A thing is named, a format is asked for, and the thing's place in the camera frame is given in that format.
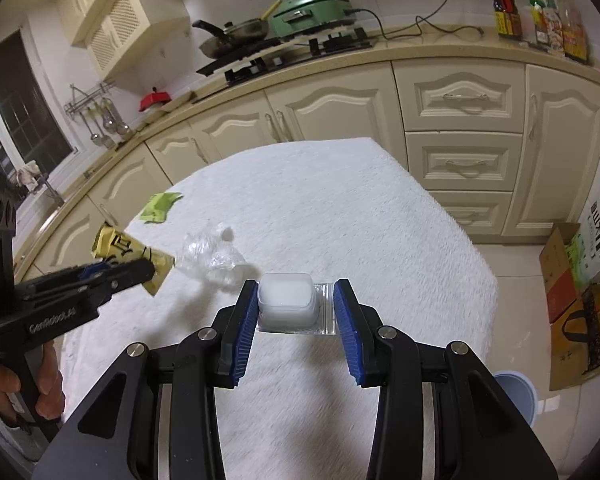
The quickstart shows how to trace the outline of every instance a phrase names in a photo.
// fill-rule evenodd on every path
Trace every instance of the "metal screw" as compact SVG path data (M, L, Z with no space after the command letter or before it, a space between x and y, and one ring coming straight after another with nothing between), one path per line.
M465 355L469 351L469 347L462 341L453 341L451 343L451 351L454 354Z
M198 338L200 338L202 341L211 341L217 335L218 335L218 332L216 332L216 330L211 328L210 326L208 326L206 328L201 328L198 331Z
M142 343L131 343L126 347L126 354L129 357L138 357L144 353L144 345Z
M378 335L382 339L393 339L398 333L394 327L385 325L378 329Z

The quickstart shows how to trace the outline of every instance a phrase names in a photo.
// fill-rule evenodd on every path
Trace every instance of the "white blanket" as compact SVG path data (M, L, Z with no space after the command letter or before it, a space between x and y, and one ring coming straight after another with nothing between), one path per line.
M496 279L456 222L372 140L257 148L171 190L184 198L168 220L133 220L129 234L176 254L187 232L225 222L259 272L348 278L385 324L432 345L464 340L486 357ZM126 345L180 342L236 297L177 269L155 298L139 286L117 294L99 319L66 336L67 413ZM337 337L257 333L245 377L235 390L216 390L216 402L227 478L364 478L378 390L356 387ZM432 478L429 397L426 405L423 478Z

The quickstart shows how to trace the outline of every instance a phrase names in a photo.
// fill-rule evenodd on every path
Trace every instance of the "sleeve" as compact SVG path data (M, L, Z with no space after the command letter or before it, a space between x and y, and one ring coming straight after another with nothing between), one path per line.
M25 478L31 475L44 452L24 428L10 428L1 416L0 448Z

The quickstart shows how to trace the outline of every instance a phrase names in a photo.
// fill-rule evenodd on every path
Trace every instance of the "green electric cooker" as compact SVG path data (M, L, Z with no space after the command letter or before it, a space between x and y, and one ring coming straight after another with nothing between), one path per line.
M287 0L269 18L269 27L278 38L311 34L325 28L350 25L356 21L349 0Z

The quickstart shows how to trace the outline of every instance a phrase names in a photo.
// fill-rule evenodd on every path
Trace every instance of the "gas stove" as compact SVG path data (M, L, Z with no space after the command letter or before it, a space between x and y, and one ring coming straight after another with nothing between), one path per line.
M223 72L227 86L234 86L312 59L371 48L374 43L362 27L337 27L290 39L270 38L251 43L216 59L197 72L204 76ZM309 49L299 50L298 47L302 46L308 46Z

